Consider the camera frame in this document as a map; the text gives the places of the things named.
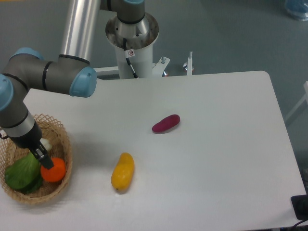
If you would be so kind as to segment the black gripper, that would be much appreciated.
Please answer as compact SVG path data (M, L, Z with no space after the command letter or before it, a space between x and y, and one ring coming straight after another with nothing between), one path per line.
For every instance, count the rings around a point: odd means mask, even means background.
M42 131L35 120L25 120L13 128L7 128L7 135L20 148L28 148L33 156L46 169L54 167L54 163L48 155L52 146L49 143L41 143Z

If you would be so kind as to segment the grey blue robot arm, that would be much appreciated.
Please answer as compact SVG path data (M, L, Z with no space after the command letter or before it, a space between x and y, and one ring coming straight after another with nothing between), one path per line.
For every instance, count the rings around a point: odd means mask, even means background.
M47 169L54 164L41 143L42 131L24 104L30 89L87 98L97 74L90 55L98 13L116 12L120 22L137 25L145 18L142 0L72 0L58 61L46 61L31 48L20 48L0 75L0 126L18 147L28 149Z

